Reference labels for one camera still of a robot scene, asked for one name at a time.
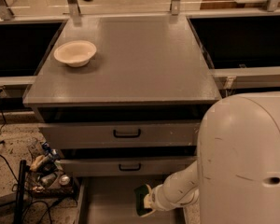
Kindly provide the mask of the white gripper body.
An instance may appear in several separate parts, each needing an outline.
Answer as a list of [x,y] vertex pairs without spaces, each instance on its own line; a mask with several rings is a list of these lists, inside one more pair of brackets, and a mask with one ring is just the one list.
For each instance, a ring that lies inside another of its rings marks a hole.
[[152,189],[149,202],[151,207],[157,211],[170,211],[175,208],[165,197],[162,185]]

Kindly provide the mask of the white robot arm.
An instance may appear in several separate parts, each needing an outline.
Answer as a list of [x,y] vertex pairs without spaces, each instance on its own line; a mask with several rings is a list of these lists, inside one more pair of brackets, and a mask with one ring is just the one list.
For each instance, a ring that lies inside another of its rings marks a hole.
[[144,207],[194,201],[201,224],[280,224],[280,91],[215,103],[200,126],[197,160],[151,189]]

